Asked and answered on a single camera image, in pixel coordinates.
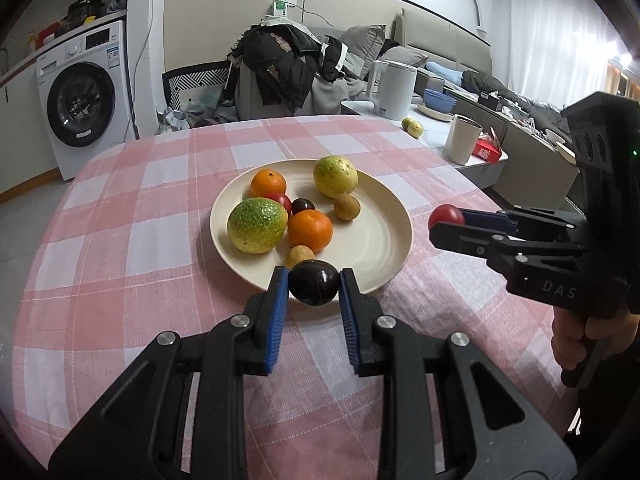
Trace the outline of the large red tomato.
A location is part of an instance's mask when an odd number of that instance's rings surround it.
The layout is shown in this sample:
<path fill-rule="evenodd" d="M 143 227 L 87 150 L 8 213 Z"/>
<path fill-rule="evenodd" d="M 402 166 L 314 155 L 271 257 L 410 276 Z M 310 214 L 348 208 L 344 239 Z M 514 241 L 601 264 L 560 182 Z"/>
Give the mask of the large red tomato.
<path fill-rule="evenodd" d="M 431 230 L 437 223 L 453 223 L 453 224 L 465 224 L 465 218 L 462 211 L 450 204 L 442 204 L 437 206 L 428 218 L 427 226 Z"/>

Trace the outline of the brown longan with stem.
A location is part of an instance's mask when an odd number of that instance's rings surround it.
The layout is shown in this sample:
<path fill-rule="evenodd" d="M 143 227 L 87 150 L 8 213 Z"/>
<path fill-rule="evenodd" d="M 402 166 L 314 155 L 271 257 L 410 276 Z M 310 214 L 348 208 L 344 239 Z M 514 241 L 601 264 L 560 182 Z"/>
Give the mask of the brown longan with stem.
<path fill-rule="evenodd" d="M 352 221 L 360 215 L 361 205 L 352 194 L 344 193 L 334 200 L 333 210 L 337 218 Z"/>

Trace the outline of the dark purple plum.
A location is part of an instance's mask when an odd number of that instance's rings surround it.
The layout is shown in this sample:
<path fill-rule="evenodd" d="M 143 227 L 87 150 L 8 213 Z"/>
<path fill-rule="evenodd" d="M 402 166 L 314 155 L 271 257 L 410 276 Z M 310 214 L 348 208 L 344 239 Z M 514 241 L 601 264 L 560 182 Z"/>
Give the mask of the dark purple plum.
<path fill-rule="evenodd" d="M 304 260 L 288 272 L 288 290 L 295 299 L 311 307 L 331 302 L 340 288 L 340 274 L 322 260 Z"/>

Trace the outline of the large orange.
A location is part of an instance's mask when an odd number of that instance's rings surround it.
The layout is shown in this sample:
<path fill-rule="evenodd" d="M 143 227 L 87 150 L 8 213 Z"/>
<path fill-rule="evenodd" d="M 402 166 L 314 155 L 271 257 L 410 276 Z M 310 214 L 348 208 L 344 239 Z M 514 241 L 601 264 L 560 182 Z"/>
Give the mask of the large orange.
<path fill-rule="evenodd" d="M 305 210 L 293 214 L 288 220 L 288 241 L 290 246 L 305 245 L 315 254 L 331 243 L 333 223 L 318 210 Z"/>

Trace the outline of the brown longan fruit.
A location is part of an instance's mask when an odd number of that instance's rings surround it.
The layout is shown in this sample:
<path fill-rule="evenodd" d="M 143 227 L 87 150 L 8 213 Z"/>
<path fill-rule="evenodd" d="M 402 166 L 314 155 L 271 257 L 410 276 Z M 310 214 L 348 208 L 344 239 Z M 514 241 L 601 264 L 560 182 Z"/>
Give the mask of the brown longan fruit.
<path fill-rule="evenodd" d="M 316 255 L 314 252 L 305 245 L 296 245 L 290 249 L 285 258 L 285 266 L 288 269 L 293 269 L 297 263 L 307 260 L 314 260 Z"/>

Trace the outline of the small red tomato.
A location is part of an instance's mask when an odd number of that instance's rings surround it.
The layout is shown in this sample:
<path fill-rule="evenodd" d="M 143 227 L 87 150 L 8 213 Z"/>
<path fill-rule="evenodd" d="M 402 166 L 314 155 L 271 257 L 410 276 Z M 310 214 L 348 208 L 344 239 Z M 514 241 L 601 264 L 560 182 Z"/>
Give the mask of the small red tomato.
<path fill-rule="evenodd" d="M 288 214 L 292 214 L 292 202 L 284 193 L 270 193 L 267 198 L 280 204 Z"/>

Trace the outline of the green yellow guava fruit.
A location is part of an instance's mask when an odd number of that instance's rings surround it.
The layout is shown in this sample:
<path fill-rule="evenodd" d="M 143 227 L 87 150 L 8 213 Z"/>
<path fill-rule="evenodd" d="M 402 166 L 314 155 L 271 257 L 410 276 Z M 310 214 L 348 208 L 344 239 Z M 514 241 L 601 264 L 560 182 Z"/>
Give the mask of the green yellow guava fruit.
<path fill-rule="evenodd" d="M 265 197 L 242 200 L 230 212 L 227 233 L 240 252 L 259 255 L 280 243 L 288 226 L 288 212 L 278 202 Z"/>

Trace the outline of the red box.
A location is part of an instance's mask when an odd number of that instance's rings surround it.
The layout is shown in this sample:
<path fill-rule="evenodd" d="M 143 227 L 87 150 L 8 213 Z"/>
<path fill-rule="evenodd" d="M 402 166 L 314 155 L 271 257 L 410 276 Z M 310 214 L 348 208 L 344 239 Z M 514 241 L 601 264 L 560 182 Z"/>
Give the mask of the red box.
<path fill-rule="evenodd" d="M 474 145 L 472 155 L 488 164 L 498 162 L 502 155 L 502 148 L 495 133 L 482 132 Z"/>

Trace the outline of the yellow fruit on side table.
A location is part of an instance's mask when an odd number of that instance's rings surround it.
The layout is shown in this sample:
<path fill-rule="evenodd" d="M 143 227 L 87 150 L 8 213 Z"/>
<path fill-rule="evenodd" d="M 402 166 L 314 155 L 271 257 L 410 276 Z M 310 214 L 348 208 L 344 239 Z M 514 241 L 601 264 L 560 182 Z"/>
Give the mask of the yellow fruit on side table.
<path fill-rule="evenodd" d="M 406 117 L 402 120 L 401 128 L 415 139 L 419 139 L 424 131 L 422 124 L 411 117 Z"/>

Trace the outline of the blue bowl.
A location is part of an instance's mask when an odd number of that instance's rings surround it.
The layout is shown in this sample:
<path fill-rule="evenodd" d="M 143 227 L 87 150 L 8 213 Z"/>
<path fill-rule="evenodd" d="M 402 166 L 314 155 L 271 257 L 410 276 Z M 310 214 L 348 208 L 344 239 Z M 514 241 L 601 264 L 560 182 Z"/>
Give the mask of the blue bowl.
<path fill-rule="evenodd" d="M 452 96 L 429 88 L 423 91 L 423 102 L 427 108 L 442 114 L 450 114 L 457 105 L 457 100 Z"/>

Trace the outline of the white electric kettle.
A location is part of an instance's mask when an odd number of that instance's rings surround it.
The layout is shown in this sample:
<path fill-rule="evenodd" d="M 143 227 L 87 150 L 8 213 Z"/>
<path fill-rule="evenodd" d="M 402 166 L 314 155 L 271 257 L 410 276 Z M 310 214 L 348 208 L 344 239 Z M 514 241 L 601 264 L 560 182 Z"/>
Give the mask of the white electric kettle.
<path fill-rule="evenodd" d="M 411 105 L 416 85 L 415 67 L 394 61 L 374 61 L 370 67 L 367 98 L 374 112 L 383 118 L 400 122 Z"/>

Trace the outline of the pink checked tablecloth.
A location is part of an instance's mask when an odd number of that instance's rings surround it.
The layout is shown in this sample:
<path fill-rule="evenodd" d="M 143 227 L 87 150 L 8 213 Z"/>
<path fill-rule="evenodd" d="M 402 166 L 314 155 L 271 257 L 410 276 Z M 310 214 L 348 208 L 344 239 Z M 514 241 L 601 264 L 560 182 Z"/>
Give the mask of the pink checked tablecloth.
<path fill-rule="evenodd" d="M 14 332 L 12 425 L 41 463 L 163 330 L 191 335 L 243 309 L 250 286 L 220 258 L 209 215 L 238 174 L 281 159 L 347 157 L 410 214 L 413 243 L 380 292 L 423 333 L 467 333 L 555 430 L 575 414 L 551 347 L 552 313 L 509 295 L 480 259 L 428 240 L 444 203 L 492 201 L 427 145 L 381 119 L 252 120 L 129 142 L 84 167 L 36 252 Z"/>

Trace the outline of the grey sofa cushion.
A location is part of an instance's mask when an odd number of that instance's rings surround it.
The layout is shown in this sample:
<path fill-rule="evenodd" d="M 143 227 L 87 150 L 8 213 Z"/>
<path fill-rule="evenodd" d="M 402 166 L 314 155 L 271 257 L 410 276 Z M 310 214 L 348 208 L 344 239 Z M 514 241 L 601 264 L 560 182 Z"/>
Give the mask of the grey sofa cushion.
<path fill-rule="evenodd" d="M 386 25 L 356 25 L 340 37 L 352 56 L 352 72 L 360 79 L 369 73 L 371 64 L 378 58 L 386 39 Z"/>

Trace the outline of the pile of dark clothes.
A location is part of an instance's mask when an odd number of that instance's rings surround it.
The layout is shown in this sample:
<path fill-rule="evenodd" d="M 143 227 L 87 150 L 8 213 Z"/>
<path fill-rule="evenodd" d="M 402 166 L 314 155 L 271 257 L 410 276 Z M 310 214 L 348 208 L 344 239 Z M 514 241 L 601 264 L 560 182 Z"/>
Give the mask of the pile of dark clothes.
<path fill-rule="evenodd" d="M 301 110 L 318 78 L 333 84 L 344 73 L 348 45 L 326 36 L 319 39 L 304 25 L 270 18 L 242 33 L 227 54 L 229 73 L 222 96 L 239 99 L 241 70 L 254 79 L 262 104 Z"/>

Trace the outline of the black mesh chair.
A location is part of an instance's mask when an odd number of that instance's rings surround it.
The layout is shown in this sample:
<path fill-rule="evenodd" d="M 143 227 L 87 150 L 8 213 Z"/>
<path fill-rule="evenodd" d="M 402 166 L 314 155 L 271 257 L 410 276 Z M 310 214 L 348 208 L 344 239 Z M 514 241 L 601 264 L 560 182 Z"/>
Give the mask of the black mesh chair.
<path fill-rule="evenodd" d="M 193 100 L 214 107 L 227 83 L 230 63 L 207 62 L 182 66 L 163 73 L 166 105 L 173 110 L 186 110 Z"/>

